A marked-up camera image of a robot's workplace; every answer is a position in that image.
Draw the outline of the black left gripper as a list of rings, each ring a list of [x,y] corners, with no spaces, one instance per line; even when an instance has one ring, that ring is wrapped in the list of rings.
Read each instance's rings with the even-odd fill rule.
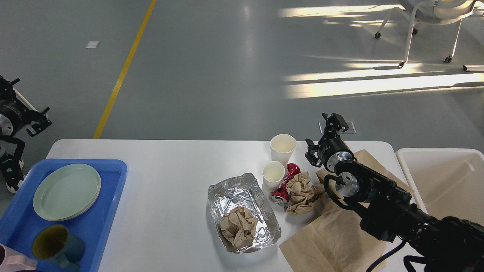
[[[47,115],[50,107],[46,107],[41,112],[29,110],[26,105],[19,101],[17,92],[13,88],[14,84],[19,81],[20,79],[8,81],[0,76],[1,135],[14,137],[20,129],[26,127],[29,136],[35,137],[52,125],[52,121]]]

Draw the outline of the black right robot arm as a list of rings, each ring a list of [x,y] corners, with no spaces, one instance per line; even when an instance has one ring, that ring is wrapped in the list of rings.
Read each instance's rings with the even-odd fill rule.
[[[383,174],[358,162],[340,134],[349,129],[344,118],[322,113],[326,121],[317,144],[306,139],[305,157],[315,167],[324,167],[325,193],[340,208],[361,217],[362,230],[381,241],[402,242],[369,267],[372,271],[405,244],[420,256],[406,255],[408,272],[413,263],[424,264],[426,272],[482,272],[484,265],[483,227],[469,220],[447,216],[439,220],[410,203],[411,194]]]

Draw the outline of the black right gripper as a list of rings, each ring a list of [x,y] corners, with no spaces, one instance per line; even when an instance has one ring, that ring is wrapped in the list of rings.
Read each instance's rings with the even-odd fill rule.
[[[329,172],[333,172],[336,165],[344,161],[353,161],[353,152],[342,139],[340,134],[349,129],[348,123],[344,118],[337,114],[322,113],[322,117],[326,120],[322,142],[315,144],[313,140],[306,138],[307,152],[305,158],[310,165],[321,167],[322,165]]]

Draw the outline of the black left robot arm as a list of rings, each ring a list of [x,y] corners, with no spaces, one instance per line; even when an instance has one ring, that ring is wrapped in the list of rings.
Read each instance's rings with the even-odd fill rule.
[[[25,130],[30,137],[35,137],[52,125],[48,115],[51,108],[40,110],[34,107],[15,89],[14,85],[19,81],[20,79],[8,80],[0,77],[1,147],[11,155],[14,155],[15,149],[20,145],[10,141],[19,140],[17,134],[21,130]]]

